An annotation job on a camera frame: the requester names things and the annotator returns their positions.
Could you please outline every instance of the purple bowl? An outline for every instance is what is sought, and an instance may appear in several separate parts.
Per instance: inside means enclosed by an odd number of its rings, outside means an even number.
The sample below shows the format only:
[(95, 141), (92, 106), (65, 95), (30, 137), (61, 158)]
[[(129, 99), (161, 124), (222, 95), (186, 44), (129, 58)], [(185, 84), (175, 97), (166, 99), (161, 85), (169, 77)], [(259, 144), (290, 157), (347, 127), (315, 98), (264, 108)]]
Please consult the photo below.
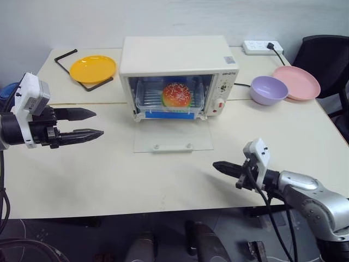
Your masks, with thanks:
[(288, 96), (288, 88), (279, 79), (262, 75), (253, 79), (250, 95), (259, 104), (274, 105)]

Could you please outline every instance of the gray floor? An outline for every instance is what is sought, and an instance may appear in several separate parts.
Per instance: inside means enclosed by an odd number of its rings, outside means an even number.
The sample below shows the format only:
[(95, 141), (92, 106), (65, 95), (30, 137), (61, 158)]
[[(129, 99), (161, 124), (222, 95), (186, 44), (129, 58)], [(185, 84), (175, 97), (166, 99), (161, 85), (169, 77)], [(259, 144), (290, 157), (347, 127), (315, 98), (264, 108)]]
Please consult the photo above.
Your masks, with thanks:
[[(284, 212), (276, 213), (276, 222), (286, 246), (292, 249), (290, 230)], [(315, 240), (305, 220), (292, 211), (297, 236), (300, 262), (319, 256)], [(93, 255), (111, 253), (115, 261), (123, 261), (128, 247), (138, 233), (151, 230), (159, 239), (157, 262), (197, 261), (185, 252), (184, 223), (202, 221), (220, 237), (232, 261), (256, 261), (248, 255), (247, 241), (263, 241), (267, 255), (287, 260), (276, 238), (268, 216), (249, 218), (243, 209), (197, 210), (181, 212), (147, 213), (101, 217), (97, 228), (62, 224), (43, 220), (24, 220), (27, 237), (44, 241), (62, 251), (71, 262), (92, 261)], [(2, 238), (23, 237), (20, 220), (10, 220)], [(9, 262), (19, 261), (21, 248), (5, 251)], [(21, 262), (42, 261), (45, 258), (32, 250), (25, 250)]]

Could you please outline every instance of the table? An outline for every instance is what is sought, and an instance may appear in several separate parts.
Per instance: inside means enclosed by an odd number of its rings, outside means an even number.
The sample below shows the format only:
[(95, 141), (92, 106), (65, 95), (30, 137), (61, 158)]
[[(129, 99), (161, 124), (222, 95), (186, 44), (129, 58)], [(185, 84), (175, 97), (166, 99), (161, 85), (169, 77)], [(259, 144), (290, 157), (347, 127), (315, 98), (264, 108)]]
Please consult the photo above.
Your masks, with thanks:
[(222, 115), (208, 121), (214, 150), (166, 154), (133, 153), (137, 123), (126, 104), (83, 107), (97, 117), (61, 121), (60, 130), (104, 130), (100, 138), (56, 150), (21, 145), (5, 152), (11, 218), (263, 205), (257, 193), (235, 188), (235, 178), (212, 167), (219, 160), (242, 164), (242, 148), (257, 137), (269, 146), (270, 169), (302, 172), (349, 197), (349, 148), (315, 100), (275, 106), (228, 101)]
[[(40, 69), (38, 76), (47, 82), (50, 87), (50, 104), (76, 104), (76, 103), (126, 103), (124, 91), (118, 74), (115, 79), (103, 87), (92, 92), (86, 92), (74, 81), (54, 59), (71, 49), (54, 49), (49, 54), (46, 62)], [(253, 78), (259, 75), (272, 75), (273, 71), (281, 66), (277, 56), (247, 56), (241, 47), (231, 47), (231, 51), (240, 66), (240, 72), (236, 79), (237, 83), (251, 84)], [(122, 49), (79, 49), (77, 53), (59, 60), (69, 70), (71, 65), (78, 59), (90, 55), (104, 55), (113, 58), (120, 63)], [(249, 99), (248, 88), (234, 86), (228, 100)]]

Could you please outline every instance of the oven label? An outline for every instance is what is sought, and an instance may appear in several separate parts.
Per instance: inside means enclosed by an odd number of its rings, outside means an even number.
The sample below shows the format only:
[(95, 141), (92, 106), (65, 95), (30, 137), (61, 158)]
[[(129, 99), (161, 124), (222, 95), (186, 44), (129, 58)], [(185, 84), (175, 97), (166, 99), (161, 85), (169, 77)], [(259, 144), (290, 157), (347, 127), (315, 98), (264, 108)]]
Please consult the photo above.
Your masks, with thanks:
[(234, 58), (232, 56), (225, 56), (224, 59), (227, 64), (235, 64)]

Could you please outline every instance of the power strip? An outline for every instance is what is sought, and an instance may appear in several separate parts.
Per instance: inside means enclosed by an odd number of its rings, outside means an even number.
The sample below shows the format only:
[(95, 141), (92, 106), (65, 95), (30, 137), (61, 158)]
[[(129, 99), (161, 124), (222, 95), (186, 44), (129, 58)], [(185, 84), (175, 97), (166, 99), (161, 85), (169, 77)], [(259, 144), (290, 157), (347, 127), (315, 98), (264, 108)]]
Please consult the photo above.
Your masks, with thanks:
[(242, 48), (246, 55), (270, 55), (276, 56), (273, 50), (267, 48), (268, 43), (274, 45), (274, 49), (278, 54), (283, 53), (283, 49), (278, 41), (264, 41), (264, 40), (245, 40)]

